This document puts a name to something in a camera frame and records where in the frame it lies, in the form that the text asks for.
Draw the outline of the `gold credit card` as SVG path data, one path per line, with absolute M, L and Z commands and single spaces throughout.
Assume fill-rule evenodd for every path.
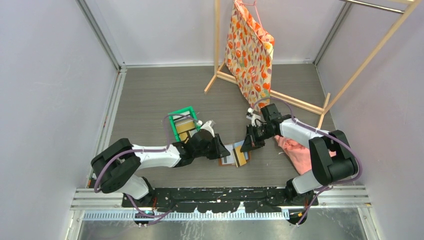
M 236 167 L 241 167 L 247 163 L 247 159 L 244 152 L 241 152 L 241 147 L 235 147 L 233 149 L 234 162 Z

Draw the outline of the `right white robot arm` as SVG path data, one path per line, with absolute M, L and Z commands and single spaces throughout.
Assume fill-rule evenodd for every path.
M 307 125 L 291 114 L 282 115 L 275 104 L 260 109 L 262 115 L 249 108 L 246 117 L 251 123 L 241 152 L 250 152 L 265 145 L 272 137 L 286 137 L 308 150 L 311 169 L 287 181 L 284 196 L 291 205 L 299 205 L 310 193 L 346 178 L 358 176 L 360 164 L 340 131 L 323 131 Z

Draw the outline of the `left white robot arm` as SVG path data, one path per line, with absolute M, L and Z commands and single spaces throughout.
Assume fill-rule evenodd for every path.
M 141 207 L 153 202 L 150 183 L 136 171 L 147 168 L 180 168 L 194 159 L 209 160 L 228 157 L 231 153 L 223 145 L 219 134 L 205 129 L 196 132 L 187 141 L 177 141 L 169 146 L 145 147 L 121 138 L 91 160 L 96 176 L 94 192 L 123 193 L 131 196 Z

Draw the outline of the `brown leather card holder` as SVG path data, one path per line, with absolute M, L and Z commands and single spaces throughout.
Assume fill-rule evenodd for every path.
M 233 157 L 233 159 L 234 159 L 234 152 L 233 152 L 233 149 L 234 148 L 236 148 L 236 147 L 241 147 L 242 146 L 242 144 L 243 144 L 243 140 L 241 140 L 241 141 L 239 141 L 239 142 L 235 142 L 235 143 L 231 143 L 231 144 L 225 144 L 224 146 L 226 147 L 226 149 L 230 152 L 230 156 L 232 156 Z M 247 163 L 250 161 L 250 159 L 251 159 L 251 154 L 250 154 L 250 152 L 244 152 L 244 154 L 245 154 L 245 157 L 246 157 L 246 160 L 247 160 Z M 233 165 L 221 165 L 221 159 L 219 160 L 219 165 L 221 166 L 221 167 L 223 167 L 223 166 L 236 166 L 235 165 L 235 162 L 234 162 L 234 164 Z

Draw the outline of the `green plastic bin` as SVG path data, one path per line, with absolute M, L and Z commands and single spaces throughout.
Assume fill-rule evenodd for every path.
M 177 142 L 188 141 L 200 130 L 201 123 L 196 122 L 198 118 L 192 106 L 170 112 L 168 119 Z

